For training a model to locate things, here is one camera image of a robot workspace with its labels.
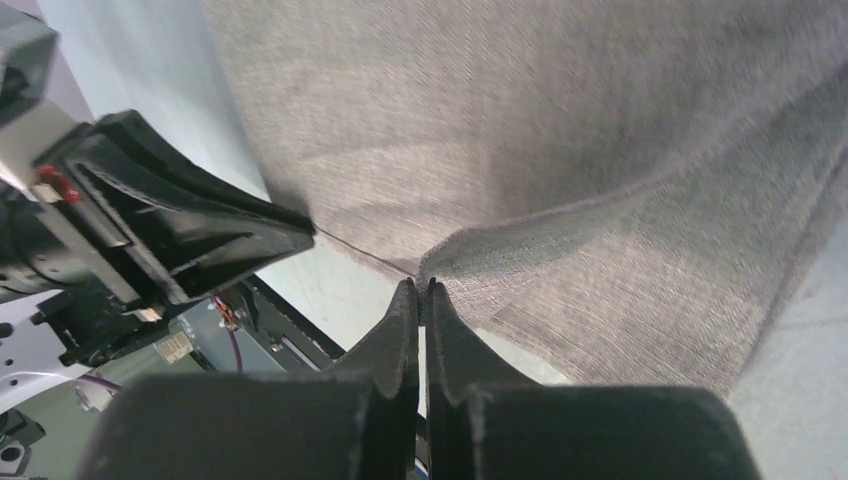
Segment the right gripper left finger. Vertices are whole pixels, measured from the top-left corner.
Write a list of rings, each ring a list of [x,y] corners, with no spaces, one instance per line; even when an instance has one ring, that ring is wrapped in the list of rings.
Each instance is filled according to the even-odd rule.
[[[416,289],[320,372],[147,376],[101,417],[80,479],[404,479],[415,467]]]

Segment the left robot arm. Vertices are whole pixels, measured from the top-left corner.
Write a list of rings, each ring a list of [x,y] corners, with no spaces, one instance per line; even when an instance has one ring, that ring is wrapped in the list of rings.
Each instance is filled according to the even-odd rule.
[[[310,249],[303,214],[197,167],[134,110],[44,104],[1,128],[1,407],[161,339],[169,321]]]

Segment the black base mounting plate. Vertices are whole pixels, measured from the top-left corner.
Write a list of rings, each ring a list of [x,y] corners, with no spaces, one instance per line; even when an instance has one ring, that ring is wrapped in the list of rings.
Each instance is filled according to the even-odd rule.
[[[345,354],[344,348],[258,276],[239,282],[226,294],[242,314],[246,333],[284,371],[322,371]]]

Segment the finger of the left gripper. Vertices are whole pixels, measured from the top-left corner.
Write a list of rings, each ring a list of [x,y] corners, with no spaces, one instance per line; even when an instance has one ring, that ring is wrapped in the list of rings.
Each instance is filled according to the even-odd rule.
[[[33,170],[40,220],[126,305],[200,300],[314,244],[308,217],[198,167],[135,110],[76,125]]]

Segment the grey cloth napkin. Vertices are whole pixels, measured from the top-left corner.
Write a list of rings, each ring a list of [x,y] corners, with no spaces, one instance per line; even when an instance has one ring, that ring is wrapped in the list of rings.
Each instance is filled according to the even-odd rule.
[[[843,1],[208,1],[273,200],[570,380],[725,392],[847,203]]]

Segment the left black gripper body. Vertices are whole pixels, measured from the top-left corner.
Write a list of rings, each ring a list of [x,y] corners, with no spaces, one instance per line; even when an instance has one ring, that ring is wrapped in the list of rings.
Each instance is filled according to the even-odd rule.
[[[133,303],[121,301],[63,238],[44,225],[47,208],[31,191],[43,162],[1,161],[1,300],[4,303],[56,290],[58,298],[36,310],[37,324],[59,337],[62,365],[100,367],[162,339],[186,310],[164,296],[155,300],[160,319],[147,322]]]

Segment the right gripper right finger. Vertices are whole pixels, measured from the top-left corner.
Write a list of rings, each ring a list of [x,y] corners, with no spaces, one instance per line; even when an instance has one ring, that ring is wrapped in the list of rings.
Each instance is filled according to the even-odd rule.
[[[756,479],[743,432],[713,393],[669,386],[545,386],[423,296],[433,479]]]

